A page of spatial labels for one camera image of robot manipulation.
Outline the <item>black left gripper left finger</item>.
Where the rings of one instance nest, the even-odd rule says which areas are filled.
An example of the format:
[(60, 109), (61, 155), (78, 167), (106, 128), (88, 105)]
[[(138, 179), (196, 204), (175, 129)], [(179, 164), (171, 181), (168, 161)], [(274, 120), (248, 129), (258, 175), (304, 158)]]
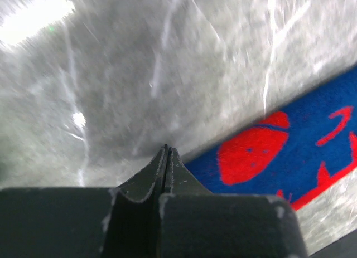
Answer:
[(1, 190), (2, 257), (154, 257), (168, 148), (115, 188)]

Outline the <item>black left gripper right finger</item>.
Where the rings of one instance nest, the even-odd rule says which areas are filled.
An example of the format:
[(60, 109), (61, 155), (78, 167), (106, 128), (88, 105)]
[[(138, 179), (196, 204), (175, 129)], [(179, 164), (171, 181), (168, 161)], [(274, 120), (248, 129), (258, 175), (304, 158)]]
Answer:
[(273, 195), (213, 194), (169, 150), (159, 200), (160, 257), (307, 257), (290, 204)]

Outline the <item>red and blue towel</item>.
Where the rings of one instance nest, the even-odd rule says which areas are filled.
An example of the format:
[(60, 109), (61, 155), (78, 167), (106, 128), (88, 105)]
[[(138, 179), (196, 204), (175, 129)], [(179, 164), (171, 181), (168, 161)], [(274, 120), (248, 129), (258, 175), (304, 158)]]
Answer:
[(273, 194), (300, 209), (356, 168), (356, 68), (186, 168), (214, 193)]

